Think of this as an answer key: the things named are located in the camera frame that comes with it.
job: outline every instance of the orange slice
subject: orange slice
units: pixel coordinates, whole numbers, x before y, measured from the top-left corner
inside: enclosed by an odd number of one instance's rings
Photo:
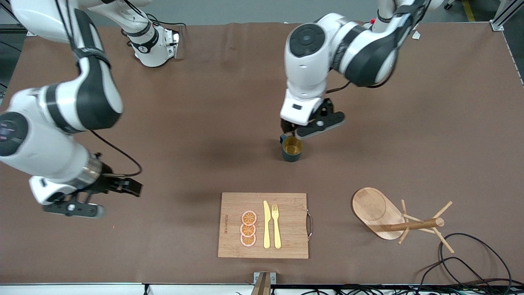
[[[257,236],[255,235],[252,237],[240,236],[240,242],[242,243],[242,245],[246,247],[251,247],[252,245],[255,244],[256,241],[257,241]]]
[[[253,225],[257,222],[257,215],[255,212],[248,210],[242,214],[242,223],[245,225]]]
[[[255,232],[256,232],[256,228],[254,225],[245,225],[245,224],[240,225],[240,233],[242,234],[242,236],[246,238],[253,237]]]

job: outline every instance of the wooden peg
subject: wooden peg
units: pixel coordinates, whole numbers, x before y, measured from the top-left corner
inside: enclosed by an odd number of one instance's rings
[[[447,241],[444,239],[442,234],[437,230],[437,228],[433,227],[432,229],[435,232],[436,236],[438,236],[440,241],[444,244],[444,246],[446,246],[446,248],[451,252],[451,254],[455,253],[455,251],[453,251],[453,248],[451,248],[450,244],[447,243]]]
[[[407,223],[399,223],[399,224],[388,224],[383,225],[382,229],[384,231],[400,231],[405,230],[407,228],[409,229],[419,229],[419,228],[432,228],[432,227],[441,227],[444,226],[444,220],[442,218],[431,218],[423,220],[420,222],[407,222]]]
[[[433,216],[433,218],[440,217],[442,215],[442,213],[444,213],[444,211],[446,211],[451,206],[451,204],[453,204],[453,202],[449,201],[444,207],[442,207],[442,209],[440,209],[440,211],[438,211],[435,214],[435,216]]]
[[[402,213],[404,214],[407,214],[407,210],[406,210],[406,202],[404,202],[404,200],[400,200],[400,202],[402,203]],[[404,218],[404,222],[409,222],[409,219],[407,218]],[[404,239],[406,238],[406,236],[408,236],[408,233],[409,233],[409,230],[410,228],[406,228],[406,230],[404,230],[404,232],[402,233],[402,235],[400,236],[400,239],[398,240],[398,244],[401,245],[402,242],[404,241]]]
[[[423,231],[425,233],[428,233],[428,234],[434,234],[436,235],[436,233],[430,229],[426,229],[426,228],[417,228],[417,230],[420,230],[420,231]]]
[[[404,241],[404,239],[406,238],[406,236],[408,235],[409,233],[409,228],[406,228],[404,230],[404,232],[402,233],[402,235],[400,236],[400,239],[398,240],[398,244],[402,244],[402,242]]]
[[[409,216],[409,215],[407,215],[407,214],[402,214],[402,217],[407,218],[407,219],[411,219],[412,221],[416,221],[416,222],[421,222],[421,223],[424,222],[424,221],[421,220],[421,219],[415,218],[415,217],[413,217],[413,216]]]

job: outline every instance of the cutting board handle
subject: cutting board handle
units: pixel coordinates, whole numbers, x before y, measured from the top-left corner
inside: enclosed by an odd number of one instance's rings
[[[306,217],[305,217],[305,229],[306,231],[309,231],[308,234],[308,241],[311,239],[311,235],[313,234],[313,217],[311,217],[311,214],[309,213],[309,209],[305,210]]]

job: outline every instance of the gold knife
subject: gold knife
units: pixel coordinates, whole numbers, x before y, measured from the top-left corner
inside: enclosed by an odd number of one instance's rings
[[[271,220],[271,211],[267,201],[264,201],[264,248],[269,249],[271,247],[269,241],[269,221]]]

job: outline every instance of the gray floor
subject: gray floor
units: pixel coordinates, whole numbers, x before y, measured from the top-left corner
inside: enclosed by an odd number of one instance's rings
[[[488,21],[495,15],[498,0],[470,0],[477,21]],[[249,22],[305,23],[329,12],[338,12],[348,19],[368,21],[376,16],[376,2],[370,0],[156,0],[144,11],[166,22],[184,22],[188,25],[219,25]],[[90,14],[98,26],[115,24],[97,14]],[[0,24],[13,23],[0,8]],[[455,1],[450,10],[440,7],[429,12],[424,22],[467,22],[461,1]],[[524,9],[504,26],[505,35],[517,66],[524,71]],[[0,40],[22,48],[25,36],[0,34]],[[0,44],[0,83],[9,84],[19,52]]]

